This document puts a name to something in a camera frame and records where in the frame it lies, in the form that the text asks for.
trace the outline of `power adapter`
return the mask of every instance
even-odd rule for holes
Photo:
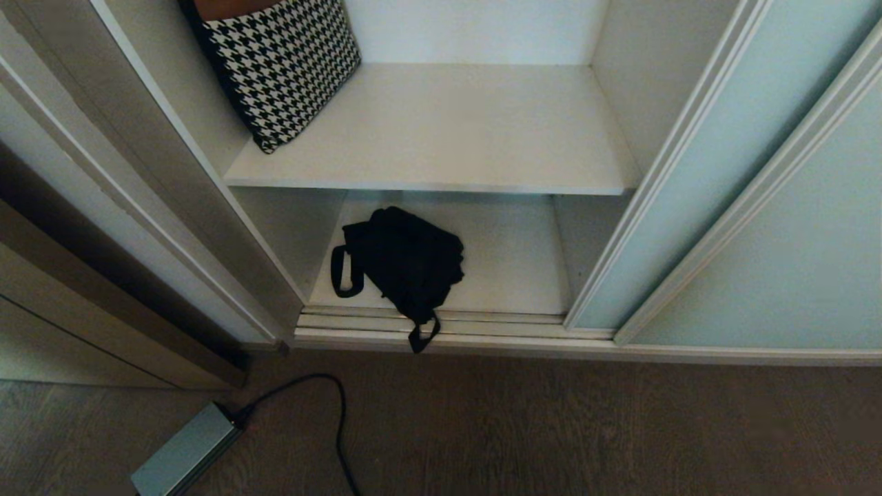
[[[222,406],[211,403],[131,475],[140,496],[184,494],[244,432]]]
[[[291,380],[231,414],[211,403],[187,423],[171,440],[131,474],[139,496],[176,496],[184,494],[196,479],[214,463],[244,432],[244,427],[261,403],[289,387],[313,379],[330,380],[340,393],[340,422],[337,424],[337,458],[349,489],[359,496],[355,478],[343,454],[343,425],[346,423],[346,392],[343,383],[328,373],[312,373]]]

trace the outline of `bag strap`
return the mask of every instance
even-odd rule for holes
[[[441,331],[441,320],[438,319],[438,316],[435,313],[432,313],[432,318],[435,320],[435,326],[432,328],[432,334],[429,335],[426,339],[420,339],[420,325],[416,324],[414,326],[414,330],[410,331],[410,334],[407,335],[407,340],[410,341],[410,349],[414,351],[414,353],[420,353],[427,346],[429,346],[429,342],[432,341],[438,332]]]
[[[337,293],[338,297],[341,298],[351,298],[358,293],[362,292],[364,289],[364,269],[362,266],[355,263],[355,259],[350,258],[350,262],[352,262],[352,267],[349,270],[349,279],[352,281],[352,288],[349,289],[341,289],[340,283],[343,279],[343,257],[346,253],[346,245],[337,246],[331,252],[331,285],[333,286],[333,292]]]

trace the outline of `houndstooth pillow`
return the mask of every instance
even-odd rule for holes
[[[361,62],[341,0],[282,0],[203,21],[182,2],[227,97],[264,153],[294,139]]]

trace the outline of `upper shelf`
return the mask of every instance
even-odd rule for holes
[[[236,186],[618,195],[637,172],[586,66],[363,64],[274,154],[245,145]]]

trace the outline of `brown floor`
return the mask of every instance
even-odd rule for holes
[[[0,382],[0,494],[119,485],[208,400],[307,372],[346,385],[365,495],[882,494],[880,369],[305,350],[227,397]],[[329,382],[282,394],[191,494],[346,494],[338,408]]]

